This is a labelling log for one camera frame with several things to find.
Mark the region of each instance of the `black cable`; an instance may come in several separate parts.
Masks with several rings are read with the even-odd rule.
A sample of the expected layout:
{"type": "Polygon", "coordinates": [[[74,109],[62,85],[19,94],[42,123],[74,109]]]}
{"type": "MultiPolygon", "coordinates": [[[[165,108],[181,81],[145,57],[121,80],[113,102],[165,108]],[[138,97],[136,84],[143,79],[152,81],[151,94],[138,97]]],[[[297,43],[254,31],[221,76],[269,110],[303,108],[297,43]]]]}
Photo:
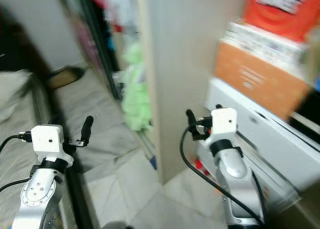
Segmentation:
{"type": "Polygon", "coordinates": [[[227,190],[223,189],[222,187],[220,187],[218,184],[216,184],[215,182],[213,182],[212,180],[210,180],[209,178],[207,178],[204,174],[202,174],[200,171],[198,171],[186,158],[185,153],[184,153],[184,140],[185,137],[189,131],[189,129],[191,129],[192,127],[201,124],[202,121],[196,121],[192,124],[190,124],[183,132],[182,137],[181,137],[181,141],[180,141],[180,154],[182,157],[182,160],[184,161],[184,163],[192,170],[194,171],[199,177],[201,177],[202,179],[204,179],[207,183],[209,183],[211,186],[213,186],[214,188],[216,188],[218,191],[220,191],[222,194],[224,194],[226,197],[228,197],[229,199],[231,199],[233,202],[235,202],[236,204],[238,204],[241,208],[243,208],[247,213],[249,213],[259,224],[260,227],[265,228],[265,224],[261,221],[261,219],[259,218],[258,215],[256,215],[249,207],[247,207],[245,204],[243,204],[241,201],[239,201],[237,198],[235,198],[233,195],[231,195],[227,190]]]}
{"type": "Polygon", "coordinates": [[[19,135],[11,135],[9,137],[7,137],[2,144],[0,145],[0,153],[2,151],[2,149],[5,147],[5,145],[11,140],[11,139],[18,139],[19,135]]]}
{"type": "Polygon", "coordinates": [[[26,183],[27,181],[29,181],[30,178],[27,178],[27,179],[23,179],[23,180],[17,180],[17,181],[13,181],[13,182],[10,182],[6,185],[4,185],[3,187],[0,188],[0,193],[8,188],[8,187],[11,187],[11,186],[14,186],[14,185],[17,185],[17,184],[20,184],[20,183],[26,183]]]}
{"type": "Polygon", "coordinates": [[[253,176],[253,179],[255,181],[255,184],[256,184],[256,187],[258,189],[258,192],[259,192],[259,195],[260,195],[260,199],[261,199],[263,221],[264,221],[264,224],[267,225],[269,219],[268,219],[267,204],[266,204],[265,196],[264,196],[264,193],[263,193],[262,188],[260,186],[260,183],[259,183],[259,181],[257,179],[257,176],[255,175],[254,172],[252,172],[252,176],[253,176]]]}

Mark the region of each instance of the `slipper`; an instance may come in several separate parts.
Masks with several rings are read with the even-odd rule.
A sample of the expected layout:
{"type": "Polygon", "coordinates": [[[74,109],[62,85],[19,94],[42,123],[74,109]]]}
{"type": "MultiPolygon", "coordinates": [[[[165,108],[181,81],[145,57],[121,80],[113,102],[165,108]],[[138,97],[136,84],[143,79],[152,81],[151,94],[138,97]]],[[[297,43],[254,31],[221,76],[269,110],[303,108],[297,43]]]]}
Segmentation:
{"type": "Polygon", "coordinates": [[[78,81],[85,74],[85,70],[80,67],[66,66],[53,72],[47,80],[52,90],[56,90],[70,83],[78,81]]]}

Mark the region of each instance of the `box stack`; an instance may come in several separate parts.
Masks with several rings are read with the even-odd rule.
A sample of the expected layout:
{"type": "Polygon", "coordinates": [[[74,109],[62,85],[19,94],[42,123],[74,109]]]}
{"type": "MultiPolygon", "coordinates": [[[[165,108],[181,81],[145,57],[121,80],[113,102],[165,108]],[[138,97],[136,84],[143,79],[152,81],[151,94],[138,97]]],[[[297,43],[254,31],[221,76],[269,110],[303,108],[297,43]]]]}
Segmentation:
{"type": "Polygon", "coordinates": [[[247,0],[219,42],[215,76],[287,120],[318,76],[309,45],[319,15],[320,0],[247,0]]]}

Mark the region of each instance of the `cardboard box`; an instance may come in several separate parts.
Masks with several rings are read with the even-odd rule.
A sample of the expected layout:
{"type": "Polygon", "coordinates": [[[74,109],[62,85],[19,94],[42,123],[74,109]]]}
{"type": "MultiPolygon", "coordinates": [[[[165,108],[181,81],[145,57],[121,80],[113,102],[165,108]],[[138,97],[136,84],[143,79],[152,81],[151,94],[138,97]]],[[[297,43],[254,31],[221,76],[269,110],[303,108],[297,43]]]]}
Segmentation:
{"type": "Polygon", "coordinates": [[[308,46],[275,35],[256,26],[244,23],[241,19],[228,24],[224,34],[239,46],[257,57],[283,67],[300,67],[308,46]]]}
{"type": "Polygon", "coordinates": [[[229,42],[219,43],[214,75],[287,120],[309,91],[307,83],[229,42]]]}

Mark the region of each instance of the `tiled floor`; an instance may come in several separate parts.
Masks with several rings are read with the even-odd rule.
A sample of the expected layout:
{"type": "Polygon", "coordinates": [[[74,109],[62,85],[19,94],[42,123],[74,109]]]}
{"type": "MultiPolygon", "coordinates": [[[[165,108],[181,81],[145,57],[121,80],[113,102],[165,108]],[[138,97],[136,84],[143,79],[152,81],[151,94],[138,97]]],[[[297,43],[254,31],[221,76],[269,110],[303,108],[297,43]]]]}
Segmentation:
{"type": "Polygon", "coordinates": [[[100,227],[127,221],[136,229],[226,228],[221,196],[190,170],[159,183],[134,132],[91,71],[58,94],[74,139],[85,117],[94,117],[90,144],[77,153],[100,227]]]}

